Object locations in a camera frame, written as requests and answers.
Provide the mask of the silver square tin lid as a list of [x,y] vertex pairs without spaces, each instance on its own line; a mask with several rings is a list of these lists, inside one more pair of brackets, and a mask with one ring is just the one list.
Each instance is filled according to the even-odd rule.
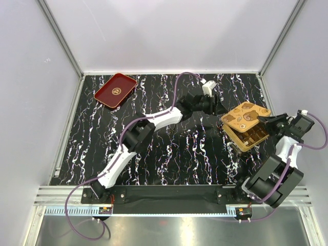
[[245,101],[223,115],[221,121],[231,129],[243,133],[260,123],[259,116],[270,115],[271,110]]

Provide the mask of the gold chocolate box tray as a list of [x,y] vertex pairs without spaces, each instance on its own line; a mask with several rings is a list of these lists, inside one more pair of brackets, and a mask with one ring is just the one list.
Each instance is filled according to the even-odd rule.
[[222,128],[241,152],[247,152],[269,137],[269,134],[262,123],[258,123],[246,132],[238,132],[226,124],[223,124]]

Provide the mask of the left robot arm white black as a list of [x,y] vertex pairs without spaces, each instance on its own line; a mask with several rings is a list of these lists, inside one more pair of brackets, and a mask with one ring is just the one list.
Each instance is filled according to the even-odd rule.
[[100,203],[107,202],[111,196],[109,188],[115,185],[128,162],[148,147],[154,132],[183,122],[199,111],[214,116],[228,112],[217,94],[194,95],[189,92],[169,109],[148,115],[139,114],[139,118],[131,121],[121,133],[118,148],[104,170],[91,181],[93,197]]

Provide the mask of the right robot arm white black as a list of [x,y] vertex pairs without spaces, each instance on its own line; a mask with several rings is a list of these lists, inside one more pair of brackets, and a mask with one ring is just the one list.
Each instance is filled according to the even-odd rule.
[[303,179],[304,174],[297,169],[297,155],[314,121],[298,110],[296,116],[261,116],[259,122],[277,140],[276,152],[253,175],[237,182],[232,197],[238,203],[253,201],[275,209]]

